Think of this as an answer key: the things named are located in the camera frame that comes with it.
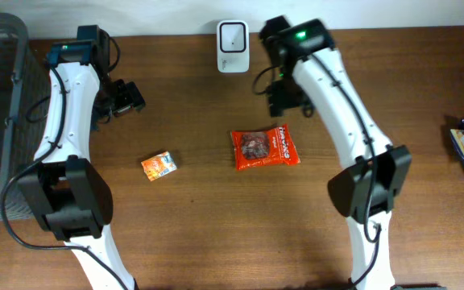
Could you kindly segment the red snack bag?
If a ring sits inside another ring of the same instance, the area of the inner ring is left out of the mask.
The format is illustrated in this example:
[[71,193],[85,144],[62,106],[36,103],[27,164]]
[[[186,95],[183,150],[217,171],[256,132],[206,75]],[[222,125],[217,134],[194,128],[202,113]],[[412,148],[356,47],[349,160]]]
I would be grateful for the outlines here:
[[300,163],[288,125],[270,130],[231,131],[235,165],[238,171],[278,164]]

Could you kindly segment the small orange juice carton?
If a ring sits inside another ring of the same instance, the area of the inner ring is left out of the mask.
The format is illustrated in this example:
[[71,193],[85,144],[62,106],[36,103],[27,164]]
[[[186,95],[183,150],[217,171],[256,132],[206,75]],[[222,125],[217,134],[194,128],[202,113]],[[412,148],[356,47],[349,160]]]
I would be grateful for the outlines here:
[[168,151],[142,161],[141,165],[149,181],[158,180],[160,177],[177,170],[176,163]]

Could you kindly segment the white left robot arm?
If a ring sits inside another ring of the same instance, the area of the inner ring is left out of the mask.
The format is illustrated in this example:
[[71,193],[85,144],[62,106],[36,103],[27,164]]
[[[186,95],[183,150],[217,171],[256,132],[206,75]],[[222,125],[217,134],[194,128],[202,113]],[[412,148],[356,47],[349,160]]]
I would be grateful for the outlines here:
[[59,251],[72,251],[94,289],[136,289],[111,233],[112,193],[90,162],[89,137],[100,119],[141,110],[133,82],[112,81],[114,39],[97,25],[47,54],[51,92],[33,163],[15,178],[39,226]]

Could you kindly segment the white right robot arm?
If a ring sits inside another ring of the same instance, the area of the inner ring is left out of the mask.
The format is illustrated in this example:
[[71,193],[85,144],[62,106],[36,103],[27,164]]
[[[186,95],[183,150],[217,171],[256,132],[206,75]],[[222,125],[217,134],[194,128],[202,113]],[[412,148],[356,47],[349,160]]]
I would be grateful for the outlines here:
[[284,16],[265,22],[259,40],[279,79],[265,89],[270,114],[300,107],[318,113],[342,170],[327,184],[330,200],[346,219],[353,254],[350,289],[393,289],[389,225],[412,157],[394,146],[370,116],[334,39],[319,19],[291,25]]

